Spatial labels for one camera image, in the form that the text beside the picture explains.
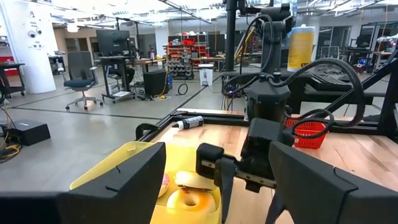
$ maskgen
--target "yellow donut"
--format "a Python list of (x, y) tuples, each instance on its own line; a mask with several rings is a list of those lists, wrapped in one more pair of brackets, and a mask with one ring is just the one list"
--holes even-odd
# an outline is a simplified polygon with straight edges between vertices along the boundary
[(167, 201), (168, 208), (211, 214), (216, 211), (214, 197), (204, 190), (180, 189)]

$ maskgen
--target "yellow tray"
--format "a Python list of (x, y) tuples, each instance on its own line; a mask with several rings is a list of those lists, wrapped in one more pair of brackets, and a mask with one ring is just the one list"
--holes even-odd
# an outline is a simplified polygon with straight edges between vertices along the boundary
[[(70, 189), (79, 187), (80, 185), (106, 173), (116, 165), (122, 163), (126, 159), (134, 156), (138, 152), (146, 149), (153, 145), (153, 143), (147, 142), (127, 142), (122, 147), (114, 151), (107, 158), (102, 160), (99, 164), (91, 168), (71, 185)], [(216, 224), (220, 223), (221, 220), (221, 195), (220, 190), (217, 188), (212, 191), (211, 194), (214, 196), (216, 202), (216, 212), (203, 215), (197, 212), (187, 212), (183, 210), (175, 210), (167, 208), (167, 199), (170, 195), (178, 190), (178, 187), (174, 182), (174, 175), (179, 170), (195, 171), (196, 164), (196, 148), (194, 147), (182, 147), (166, 145), (166, 166), (165, 172), (170, 176), (170, 185), (167, 192), (156, 201), (154, 213), (152, 215), (151, 224)]]

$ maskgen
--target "red basket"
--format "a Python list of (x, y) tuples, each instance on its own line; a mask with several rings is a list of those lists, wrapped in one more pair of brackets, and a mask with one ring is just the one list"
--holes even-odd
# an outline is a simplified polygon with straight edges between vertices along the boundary
[[(293, 124), (295, 122), (296, 122), (296, 120), (288, 119), (285, 122), (285, 125), (287, 127), (291, 127), (291, 126), (293, 126)], [(301, 134), (301, 135), (313, 135), (313, 134), (319, 133), (324, 128), (325, 128), (325, 125), (322, 123), (308, 122), (308, 123), (304, 123), (304, 124), (297, 126), (295, 131), (297, 134)], [(326, 134), (324, 134), (316, 139), (304, 139), (304, 138), (300, 138), (298, 136), (294, 136), (294, 138), (295, 138), (294, 146), (295, 147), (306, 147), (306, 148), (311, 148), (311, 149), (319, 149), (322, 145), (323, 140), (326, 137)]]
[(187, 38), (182, 40), (183, 45), (193, 45), (195, 43), (195, 38)]

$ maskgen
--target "donut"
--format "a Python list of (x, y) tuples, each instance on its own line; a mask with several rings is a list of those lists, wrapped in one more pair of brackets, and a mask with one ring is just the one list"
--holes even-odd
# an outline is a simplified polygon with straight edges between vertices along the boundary
[(169, 189), (169, 183), (170, 183), (169, 175), (163, 174), (162, 186), (160, 187), (160, 191), (157, 198), (161, 197), (164, 193), (166, 193), (167, 189)]
[(167, 207), (211, 214), (216, 211), (216, 202), (214, 197), (207, 191), (179, 189), (169, 197)]
[(215, 190), (216, 186), (213, 181), (202, 177), (196, 172), (190, 171), (178, 171), (175, 174), (175, 184), (182, 188), (189, 189), (203, 189), (203, 190)]

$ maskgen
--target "spray bottle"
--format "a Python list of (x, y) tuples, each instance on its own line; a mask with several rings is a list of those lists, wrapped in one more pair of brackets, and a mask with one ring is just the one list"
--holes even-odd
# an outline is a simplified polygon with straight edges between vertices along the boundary
[(180, 130), (190, 129), (194, 127), (199, 127), (203, 125), (203, 118), (201, 116), (197, 116), (194, 118), (187, 118), (181, 121), (177, 121), (177, 124), (173, 125), (173, 128), (178, 128)]

